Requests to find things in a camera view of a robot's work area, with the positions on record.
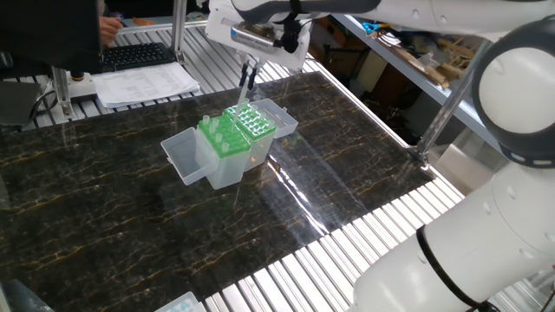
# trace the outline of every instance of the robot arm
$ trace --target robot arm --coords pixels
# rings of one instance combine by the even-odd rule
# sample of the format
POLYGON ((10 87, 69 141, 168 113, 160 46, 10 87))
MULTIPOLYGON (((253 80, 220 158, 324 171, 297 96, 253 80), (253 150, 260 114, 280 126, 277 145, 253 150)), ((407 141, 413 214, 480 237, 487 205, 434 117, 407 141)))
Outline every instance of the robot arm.
POLYGON ((295 28, 294 49, 282 39, 313 12, 496 42, 478 63, 473 102, 513 163, 374 263, 349 312, 486 311, 480 302, 555 263, 553 0, 212 0, 211 11, 210 38, 290 68, 304 63, 310 33, 295 28))
POLYGON ((233 6, 250 24, 280 23, 289 14, 303 13, 366 13, 375 9, 381 0, 232 0, 233 6))

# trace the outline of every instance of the metal grid floor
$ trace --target metal grid floor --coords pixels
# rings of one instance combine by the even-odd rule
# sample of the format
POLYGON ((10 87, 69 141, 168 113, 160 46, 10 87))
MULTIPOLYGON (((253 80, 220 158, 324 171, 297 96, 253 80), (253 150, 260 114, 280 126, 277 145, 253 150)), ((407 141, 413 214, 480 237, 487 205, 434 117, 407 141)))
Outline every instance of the metal grid floor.
MULTIPOLYGON (((439 177, 203 301, 209 312, 345 311, 356 279, 463 196, 439 177)), ((539 311, 526 282, 491 298, 502 311, 539 311)))
MULTIPOLYGON (((73 104, 75 117, 81 120, 237 88, 242 66, 238 55, 233 49, 207 40, 205 25, 187 24, 184 38, 184 67, 199 82, 200 91, 116 109, 105 108, 99 100, 78 102, 73 104)), ((117 36, 114 46, 163 42, 169 47, 171 31, 171 25, 124 29, 117 36)), ((407 147, 318 61, 308 57, 302 71, 320 72, 399 144, 407 147)), ((275 81, 294 74, 287 68, 268 62, 259 71, 256 83, 275 81)), ((46 86, 49 78, 32 76, 8 81, 38 82, 46 86)), ((39 114, 22 131, 64 122, 68 121, 61 109, 55 108, 39 114)), ((221 290, 203 301, 203 304, 210 312, 344 311, 352 303, 356 279, 372 263, 414 234, 417 228, 438 218, 462 199, 463 196, 445 179, 437 178, 221 290)), ((539 311, 542 300, 526 283, 517 283, 492 298, 492 302, 501 310, 517 312, 539 311)))

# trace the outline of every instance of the clear plastic box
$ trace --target clear plastic box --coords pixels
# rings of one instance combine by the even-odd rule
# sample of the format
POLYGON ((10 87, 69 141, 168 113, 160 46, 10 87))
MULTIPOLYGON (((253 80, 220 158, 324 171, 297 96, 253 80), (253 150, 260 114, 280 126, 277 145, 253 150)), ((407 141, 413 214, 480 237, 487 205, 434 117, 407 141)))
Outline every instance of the clear plastic box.
POLYGON ((206 312, 205 307, 197 301, 192 292, 173 300, 155 312, 206 312))
POLYGON ((210 149, 199 146, 197 142, 197 131, 190 127, 161 143, 167 160, 175 167, 185 185, 191 185, 217 169, 218 163, 214 158, 208 158, 210 149))
POLYGON ((220 142, 216 142, 216 135, 218 135, 218 133, 221 133, 224 129, 229 129, 230 133, 231 131, 240 133, 240 131, 237 128, 231 130, 230 127, 227 127, 229 125, 226 125, 226 123, 232 123, 232 121, 229 120, 229 118, 227 118, 226 116, 221 116, 211 120, 209 119, 208 122, 212 123, 212 120, 223 121, 220 122, 217 127, 215 127, 215 132, 213 135, 214 140, 209 140, 207 135, 210 134, 206 131, 203 131, 201 125, 199 125, 199 127, 197 128, 197 144, 200 151, 199 155, 205 155, 203 159, 197 159, 197 161, 201 167, 210 166, 213 163, 217 164, 216 169, 212 173, 207 174, 206 177, 208 178, 208 181, 210 181, 210 184, 212 185, 214 190, 218 190, 222 187, 226 187, 241 181, 241 179, 243 178, 243 172, 245 171, 245 167, 249 159, 251 147, 250 144, 248 144, 248 141, 243 137, 242 140, 237 139, 239 143, 235 141, 235 147, 241 145, 242 143, 245 143, 248 145, 248 148, 237 148, 236 151, 231 151, 230 154, 225 154, 228 153, 229 150, 223 152, 222 149, 218 149, 219 147, 215 145, 218 143, 224 145, 225 143, 229 142, 225 141, 226 136, 224 135, 222 136, 220 142))
POLYGON ((287 114, 287 109, 281 108, 274 101, 270 99, 264 99, 261 101, 256 101, 251 103, 251 105, 258 106, 258 111, 265 112, 266 116, 273 119, 277 130, 274 135, 274 139, 284 137, 295 132, 297 129, 298 122, 293 119, 289 114, 287 114))
POLYGON ((233 125, 232 117, 224 113, 205 116, 197 128, 190 127, 161 142, 185 185, 204 177, 215 190, 238 183, 243 172, 264 162, 273 139, 297 128, 298 123, 272 100, 253 102, 248 109, 255 106, 264 122, 244 122, 243 126, 252 126, 250 134, 233 125))

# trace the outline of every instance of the person's hand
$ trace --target person's hand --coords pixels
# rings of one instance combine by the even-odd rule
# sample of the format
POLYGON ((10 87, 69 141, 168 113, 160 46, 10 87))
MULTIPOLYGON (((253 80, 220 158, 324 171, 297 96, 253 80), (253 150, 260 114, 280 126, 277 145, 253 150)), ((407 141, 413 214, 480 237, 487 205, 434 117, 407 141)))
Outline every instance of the person's hand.
POLYGON ((120 29, 123 28, 121 25, 121 18, 119 17, 100 17, 101 24, 101 39, 103 45, 109 45, 114 42, 115 36, 118 34, 120 29))

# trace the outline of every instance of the plastic lid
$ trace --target plastic lid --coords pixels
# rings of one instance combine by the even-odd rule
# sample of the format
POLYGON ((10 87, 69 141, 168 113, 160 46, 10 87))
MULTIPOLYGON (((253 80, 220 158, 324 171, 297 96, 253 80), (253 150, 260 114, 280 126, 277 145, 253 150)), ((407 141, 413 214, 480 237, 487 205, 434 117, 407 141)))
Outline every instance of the plastic lid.
POLYGON ((264 99, 251 103, 252 106, 257 106, 260 113, 265 113, 266 118, 273 120, 276 125, 276 134, 274 139, 284 137, 295 132, 298 122, 293 119, 287 112, 278 106, 270 99, 264 99))
POLYGON ((206 160, 209 157, 198 147, 193 127, 162 141, 161 145, 166 151, 167 160, 173 164, 185 185, 191 185, 218 168, 215 162, 204 161, 203 166, 199 163, 199 159, 206 160))

